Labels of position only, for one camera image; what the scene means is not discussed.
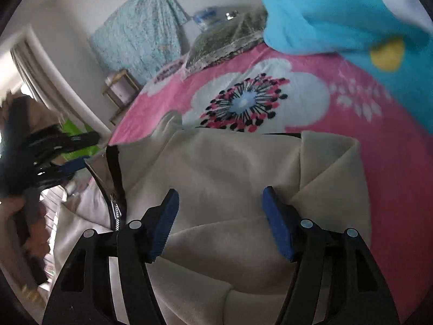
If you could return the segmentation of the beige zip-up hooded jacket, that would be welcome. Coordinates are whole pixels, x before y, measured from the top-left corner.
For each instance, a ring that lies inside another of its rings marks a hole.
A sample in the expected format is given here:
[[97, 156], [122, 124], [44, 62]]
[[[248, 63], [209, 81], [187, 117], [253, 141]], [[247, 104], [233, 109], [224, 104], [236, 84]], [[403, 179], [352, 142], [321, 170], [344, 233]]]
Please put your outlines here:
[[168, 324], [274, 324], [295, 266], [271, 234], [266, 187], [325, 230], [371, 238], [360, 143], [350, 136], [186, 128], [169, 113], [117, 149], [128, 221], [170, 189], [179, 194], [164, 251], [147, 268]]

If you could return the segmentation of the person in beige jacket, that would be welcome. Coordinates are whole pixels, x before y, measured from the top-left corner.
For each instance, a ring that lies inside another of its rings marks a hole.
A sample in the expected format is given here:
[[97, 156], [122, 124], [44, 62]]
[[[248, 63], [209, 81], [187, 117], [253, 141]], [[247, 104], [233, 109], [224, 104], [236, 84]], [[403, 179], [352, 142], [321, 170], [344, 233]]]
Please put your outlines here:
[[1, 137], [1, 197], [24, 201], [1, 228], [1, 262], [20, 288], [36, 289], [47, 281], [43, 258], [24, 244], [30, 227], [42, 219], [39, 198], [45, 185], [37, 171], [59, 156], [54, 147], [66, 134], [55, 112], [21, 92], [8, 92], [1, 101]]

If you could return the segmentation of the wooden side stand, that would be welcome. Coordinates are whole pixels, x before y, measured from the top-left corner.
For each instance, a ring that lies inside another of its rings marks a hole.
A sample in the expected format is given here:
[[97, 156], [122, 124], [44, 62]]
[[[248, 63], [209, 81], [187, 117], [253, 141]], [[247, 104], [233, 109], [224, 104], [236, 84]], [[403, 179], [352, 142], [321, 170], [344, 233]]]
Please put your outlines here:
[[126, 69], [110, 73], [105, 82], [106, 88], [103, 90], [103, 95], [117, 108], [109, 121], [112, 125], [117, 125], [139, 95], [141, 87]]

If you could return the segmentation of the teal floral hanging cloth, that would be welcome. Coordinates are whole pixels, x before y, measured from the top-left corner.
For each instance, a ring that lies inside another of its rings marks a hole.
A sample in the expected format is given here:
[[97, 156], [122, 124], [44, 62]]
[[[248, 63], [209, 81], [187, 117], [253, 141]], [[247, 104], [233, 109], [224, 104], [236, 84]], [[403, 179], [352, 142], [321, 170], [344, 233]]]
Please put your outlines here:
[[188, 15], [176, 0], [127, 0], [88, 38], [105, 73], [127, 70], [145, 85], [181, 56]]

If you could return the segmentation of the pink floral fleece blanket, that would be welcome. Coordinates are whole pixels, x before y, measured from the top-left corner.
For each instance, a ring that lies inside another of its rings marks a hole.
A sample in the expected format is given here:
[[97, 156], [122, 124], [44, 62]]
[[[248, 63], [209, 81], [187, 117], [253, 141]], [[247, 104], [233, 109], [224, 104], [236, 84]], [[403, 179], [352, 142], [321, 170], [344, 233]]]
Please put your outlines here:
[[171, 110], [191, 126], [357, 139], [373, 255], [401, 319], [422, 304], [432, 288], [432, 136], [365, 71], [337, 55], [294, 57], [260, 44], [192, 75], [148, 82], [111, 140], [141, 139]]

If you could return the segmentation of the dark patterned plastic-wrapped bundle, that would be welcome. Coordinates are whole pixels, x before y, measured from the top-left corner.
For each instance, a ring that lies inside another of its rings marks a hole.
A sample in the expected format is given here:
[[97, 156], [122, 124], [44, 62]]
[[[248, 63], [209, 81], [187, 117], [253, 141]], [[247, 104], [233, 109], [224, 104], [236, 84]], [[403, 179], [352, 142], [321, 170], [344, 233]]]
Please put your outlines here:
[[203, 32], [189, 50], [183, 75], [214, 67], [264, 42], [267, 12], [263, 7], [242, 13]]

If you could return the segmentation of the blue cartoon pillow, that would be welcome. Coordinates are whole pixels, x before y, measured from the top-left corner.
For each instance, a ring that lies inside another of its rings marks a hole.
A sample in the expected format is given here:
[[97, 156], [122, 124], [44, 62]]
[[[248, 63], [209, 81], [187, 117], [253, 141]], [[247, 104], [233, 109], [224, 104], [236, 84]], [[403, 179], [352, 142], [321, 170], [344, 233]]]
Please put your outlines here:
[[337, 53], [432, 129], [432, 0], [261, 0], [265, 43], [284, 54]]

